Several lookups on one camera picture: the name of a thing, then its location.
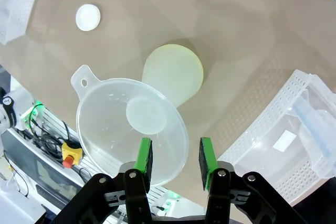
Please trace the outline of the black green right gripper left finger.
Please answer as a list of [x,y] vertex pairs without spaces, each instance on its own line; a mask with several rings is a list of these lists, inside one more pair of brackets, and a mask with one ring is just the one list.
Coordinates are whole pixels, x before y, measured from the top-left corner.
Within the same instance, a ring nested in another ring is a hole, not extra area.
[[146,194],[150,190],[152,140],[143,138],[135,164],[112,178],[98,173],[86,182],[52,223],[104,223],[125,205],[128,223],[152,223]]

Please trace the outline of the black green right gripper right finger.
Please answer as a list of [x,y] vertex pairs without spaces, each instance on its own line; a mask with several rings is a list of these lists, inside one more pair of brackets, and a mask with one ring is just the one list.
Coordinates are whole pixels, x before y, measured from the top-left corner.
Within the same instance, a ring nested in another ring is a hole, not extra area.
[[218,162],[209,137],[200,139],[199,167],[208,192],[205,223],[229,223],[231,205],[251,223],[305,223],[258,172],[238,176],[230,163]]

